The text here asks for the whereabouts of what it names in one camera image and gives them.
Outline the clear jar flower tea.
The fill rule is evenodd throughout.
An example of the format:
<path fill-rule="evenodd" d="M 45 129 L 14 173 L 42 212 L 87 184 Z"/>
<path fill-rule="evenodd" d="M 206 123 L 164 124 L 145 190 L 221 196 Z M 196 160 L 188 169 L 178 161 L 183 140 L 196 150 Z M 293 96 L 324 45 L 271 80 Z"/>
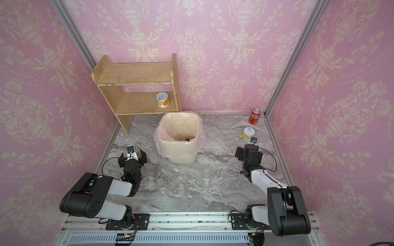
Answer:
<path fill-rule="evenodd" d="M 201 172 L 201 187 L 204 191 L 208 191 L 211 188 L 212 183 L 212 172 L 205 169 Z"/>
<path fill-rule="evenodd" d="M 156 188 L 163 196 L 167 196 L 169 194 L 167 181 L 162 178 L 156 181 Z"/>
<path fill-rule="evenodd" d="M 178 177 L 174 181 L 174 188 L 179 195 L 181 196 L 185 195 L 188 191 L 186 180 L 182 177 Z"/>

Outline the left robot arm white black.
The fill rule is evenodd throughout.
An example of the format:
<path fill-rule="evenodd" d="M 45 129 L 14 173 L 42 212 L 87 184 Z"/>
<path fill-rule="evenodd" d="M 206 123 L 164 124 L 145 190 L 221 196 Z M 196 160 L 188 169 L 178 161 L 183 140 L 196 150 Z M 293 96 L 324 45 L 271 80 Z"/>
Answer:
<path fill-rule="evenodd" d="M 143 150 L 127 147 L 118 164 L 123 168 L 120 179 L 107 175 L 85 173 L 67 192 L 60 203 L 60 211 L 76 217 L 98 218 L 106 224 L 106 230 L 146 231 L 149 214 L 135 214 L 132 207 L 110 201 L 108 196 L 134 197 L 142 181 L 141 168 L 147 163 Z"/>

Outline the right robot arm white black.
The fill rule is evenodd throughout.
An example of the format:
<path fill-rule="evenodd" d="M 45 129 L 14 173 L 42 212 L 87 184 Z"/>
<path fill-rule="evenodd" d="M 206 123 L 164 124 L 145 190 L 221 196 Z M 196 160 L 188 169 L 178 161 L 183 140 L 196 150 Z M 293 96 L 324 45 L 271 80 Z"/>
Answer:
<path fill-rule="evenodd" d="M 254 144 L 237 147 L 235 157 L 242 162 L 243 175 L 267 196 L 265 205 L 249 205 L 246 224 L 251 228 L 270 227 L 275 236 L 309 234 L 312 230 L 300 188 L 288 186 L 261 166 L 263 153 Z"/>

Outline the yellow white can on table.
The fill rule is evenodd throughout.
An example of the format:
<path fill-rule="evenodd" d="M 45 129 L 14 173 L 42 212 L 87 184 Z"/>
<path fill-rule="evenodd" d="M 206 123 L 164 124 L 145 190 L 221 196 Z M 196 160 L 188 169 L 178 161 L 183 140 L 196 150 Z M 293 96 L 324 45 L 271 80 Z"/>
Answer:
<path fill-rule="evenodd" d="M 252 137 L 255 135 L 255 130 L 252 127 L 246 127 L 243 130 L 242 138 L 244 140 L 250 141 Z"/>

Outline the red cola can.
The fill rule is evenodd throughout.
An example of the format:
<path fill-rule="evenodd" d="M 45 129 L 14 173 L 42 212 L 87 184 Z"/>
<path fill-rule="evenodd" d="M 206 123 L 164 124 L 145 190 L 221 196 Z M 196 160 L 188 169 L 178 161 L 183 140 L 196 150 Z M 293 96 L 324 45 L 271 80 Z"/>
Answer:
<path fill-rule="evenodd" d="M 261 116 L 260 110 L 259 109 L 253 109 L 251 114 L 250 114 L 250 116 L 249 116 L 248 122 L 251 125 L 256 125 L 258 123 L 258 120 L 259 120 L 260 116 Z"/>

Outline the yellow white can on shelf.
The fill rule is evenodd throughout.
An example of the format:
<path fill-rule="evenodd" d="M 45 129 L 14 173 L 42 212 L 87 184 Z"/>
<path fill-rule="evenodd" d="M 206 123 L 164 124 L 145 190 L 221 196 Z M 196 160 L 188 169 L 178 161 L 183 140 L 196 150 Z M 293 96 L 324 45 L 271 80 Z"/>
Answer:
<path fill-rule="evenodd" d="M 169 105 L 169 95 L 165 92 L 158 93 L 156 100 L 160 108 L 166 108 Z"/>

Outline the wooden two-tier shelf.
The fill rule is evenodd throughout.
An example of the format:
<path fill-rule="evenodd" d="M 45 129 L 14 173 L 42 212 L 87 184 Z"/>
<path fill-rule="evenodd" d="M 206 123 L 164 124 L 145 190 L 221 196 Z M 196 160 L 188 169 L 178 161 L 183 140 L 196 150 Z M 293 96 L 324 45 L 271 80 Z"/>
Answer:
<path fill-rule="evenodd" d="M 183 110 L 176 54 L 169 62 L 152 63 L 111 63 L 105 55 L 91 77 L 126 133 L 136 115 Z M 169 95 L 166 108 L 160 108 L 156 100 L 161 92 Z"/>

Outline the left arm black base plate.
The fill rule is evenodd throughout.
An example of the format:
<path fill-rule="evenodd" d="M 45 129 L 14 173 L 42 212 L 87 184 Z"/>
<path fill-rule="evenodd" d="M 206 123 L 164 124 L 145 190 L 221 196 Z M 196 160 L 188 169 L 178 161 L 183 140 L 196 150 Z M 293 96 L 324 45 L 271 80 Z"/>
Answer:
<path fill-rule="evenodd" d="M 121 220 L 109 220 L 106 225 L 107 231 L 128 230 L 146 231 L 149 225 L 150 214 L 138 213 L 125 215 Z"/>

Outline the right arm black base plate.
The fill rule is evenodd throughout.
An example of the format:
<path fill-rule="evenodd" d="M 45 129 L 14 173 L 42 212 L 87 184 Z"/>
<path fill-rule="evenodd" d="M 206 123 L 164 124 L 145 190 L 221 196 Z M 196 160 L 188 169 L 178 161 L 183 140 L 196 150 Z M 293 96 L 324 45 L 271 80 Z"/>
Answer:
<path fill-rule="evenodd" d="M 265 227 L 263 223 L 247 220 L 247 216 L 244 213 L 239 213 L 237 211 L 232 211 L 228 214 L 228 221 L 231 223 L 231 228 L 233 230 L 260 231 Z"/>

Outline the aluminium mounting rail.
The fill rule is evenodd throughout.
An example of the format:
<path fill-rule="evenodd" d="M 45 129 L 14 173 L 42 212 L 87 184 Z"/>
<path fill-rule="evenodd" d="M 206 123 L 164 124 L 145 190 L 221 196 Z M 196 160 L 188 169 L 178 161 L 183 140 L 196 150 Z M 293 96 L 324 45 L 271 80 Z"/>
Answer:
<path fill-rule="evenodd" d="M 231 212 L 142 212 L 150 214 L 146 231 L 107 231 L 100 219 L 70 216 L 56 240 L 57 246 L 114 246 L 118 233 L 136 233 L 130 246 L 323 246 L 319 227 L 309 213 L 309 234 L 274 236 L 270 227 L 260 231 L 233 230 Z"/>

